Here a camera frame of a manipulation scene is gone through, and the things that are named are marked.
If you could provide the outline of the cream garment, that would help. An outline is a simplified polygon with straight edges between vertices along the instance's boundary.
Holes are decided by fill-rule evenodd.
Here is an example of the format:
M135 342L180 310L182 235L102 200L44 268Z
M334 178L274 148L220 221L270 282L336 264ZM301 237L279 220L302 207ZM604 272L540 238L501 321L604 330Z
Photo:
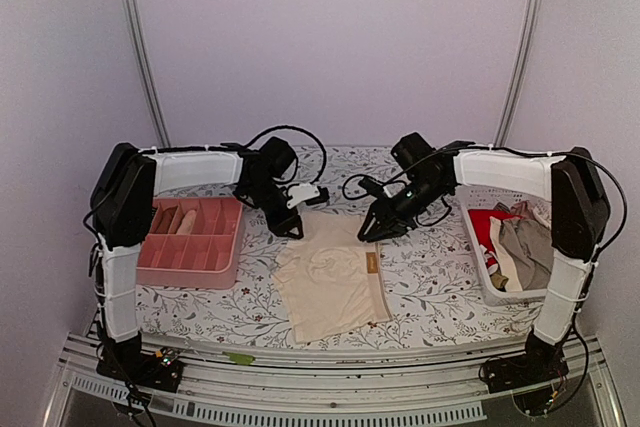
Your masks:
M357 239L359 215L309 211L304 236L277 255L272 281L294 341L307 344L391 320L376 244Z

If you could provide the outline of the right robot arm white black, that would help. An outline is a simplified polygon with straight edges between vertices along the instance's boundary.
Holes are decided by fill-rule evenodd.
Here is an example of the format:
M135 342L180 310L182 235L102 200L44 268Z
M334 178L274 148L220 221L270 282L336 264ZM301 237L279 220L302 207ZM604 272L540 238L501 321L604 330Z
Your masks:
M527 339L531 349L517 362L517 374L537 383L556 364L562 345L586 300L595 265L609 246L605 230L611 206L601 181L606 170L588 150L519 152L472 141L432 147L419 133L402 137L391 149L400 167L396 180L408 183L394 195L369 176L359 182L373 197L357 234L362 242L399 238L418 226L433 202L459 187L518 192L549 203L552 271L546 296Z

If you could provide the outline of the cream underwear navy trim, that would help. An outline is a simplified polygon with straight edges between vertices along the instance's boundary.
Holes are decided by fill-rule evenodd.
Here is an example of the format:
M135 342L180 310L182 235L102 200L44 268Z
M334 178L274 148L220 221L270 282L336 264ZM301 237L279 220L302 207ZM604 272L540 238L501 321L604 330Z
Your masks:
M190 235L195 221L197 217L197 211L192 209L185 213L178 229L176 230L177 235Z

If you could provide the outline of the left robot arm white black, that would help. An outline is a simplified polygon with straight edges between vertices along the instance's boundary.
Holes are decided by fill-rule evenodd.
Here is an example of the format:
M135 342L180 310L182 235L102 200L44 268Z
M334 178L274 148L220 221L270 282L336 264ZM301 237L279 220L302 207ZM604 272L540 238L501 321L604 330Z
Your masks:
M236 279L243 208L261 211L276 237L299 240L301 202L314 183L282 179L298 158L283 139L260 148L224 143L139 149L117 144L83 222L96 242L90 273L111 366L128 381L148 373L136 319L140 283L228 289Z

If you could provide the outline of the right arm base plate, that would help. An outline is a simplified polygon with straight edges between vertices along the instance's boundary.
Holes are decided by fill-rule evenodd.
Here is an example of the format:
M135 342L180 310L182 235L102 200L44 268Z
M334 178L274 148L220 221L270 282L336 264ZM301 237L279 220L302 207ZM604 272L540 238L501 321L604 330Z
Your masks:
M478 371L478 377L490 393L498 393L562 379L569 373L562 355L554 358L521 353L510 357L492 357Z

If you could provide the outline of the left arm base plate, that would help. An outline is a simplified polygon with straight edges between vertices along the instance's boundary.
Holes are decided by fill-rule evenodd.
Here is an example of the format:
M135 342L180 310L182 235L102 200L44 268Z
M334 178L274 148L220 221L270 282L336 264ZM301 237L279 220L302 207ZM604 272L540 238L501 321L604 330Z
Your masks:
M96 372L135 387L176 393L184 367L180 360L167 360L165 357L143 353L138 349L127 351L104 347Z

